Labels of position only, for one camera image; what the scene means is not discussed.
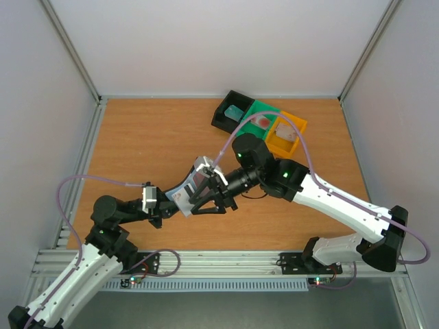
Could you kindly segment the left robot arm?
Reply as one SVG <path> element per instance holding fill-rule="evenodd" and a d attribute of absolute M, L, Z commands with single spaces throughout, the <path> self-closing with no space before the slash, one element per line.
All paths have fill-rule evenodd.
<path fill-rule="evenodd" d="M 28 306 L 8 315 L 11 328 L 68 328 L 93 296 L 113 277 L 128 274 L 130 284 L 158 275 L 162 250 L 138 251 L 122 225 L 146 220 L 155 228 L 178 212 L 177 205 L 153 187 L 144 197 L 124 202 L 101 196 L 93 206 L 93 227 L 78 253 L 53 283 Z"/>

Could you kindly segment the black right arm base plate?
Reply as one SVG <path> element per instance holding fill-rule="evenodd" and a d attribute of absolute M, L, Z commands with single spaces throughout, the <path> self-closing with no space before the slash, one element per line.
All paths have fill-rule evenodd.
<path fill-rule="evenodd" d="M 335 263 L 323 265 L 311 256 L 303 256 L 302 252 L 282 252 L 278 255 L 276 265 L 281 268 L 283 275 L 338 275 L 343 273 L 341 265 Z"/>

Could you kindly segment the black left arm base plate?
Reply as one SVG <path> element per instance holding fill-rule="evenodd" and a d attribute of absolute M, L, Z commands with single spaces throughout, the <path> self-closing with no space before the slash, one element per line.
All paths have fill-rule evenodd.
<path fill-rule="evenodd" d="M 159 261 L 159 252 L 137 252 L 123 265 L 121 274 L 143 275 L 145 272 L 147 274 L 157 274 Z"/>

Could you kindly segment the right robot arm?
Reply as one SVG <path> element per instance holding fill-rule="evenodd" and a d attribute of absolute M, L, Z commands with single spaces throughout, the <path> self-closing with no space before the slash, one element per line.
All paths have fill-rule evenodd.
<path fill-rule="evenodd" d="M 312 175 L 308 167 L 275 158 L 265 142 L 252 134 L 238 136 L 232 148 L 240 167 L 227 175 L 212 168 L 203 170 L 206 177 L 189 196 L 192 214 L 236 210 L 235 197 L 260 186 L 271 197 L 308 206 L 354 230 L 354 234 L 332 239 L 313 237 L 299 256 L 280 261 L 281 266 L 316 273 L 336 263 L 364 261 L 379 271 L 395 271 L 405 238 L 406 209 L 357 199 Z"/>

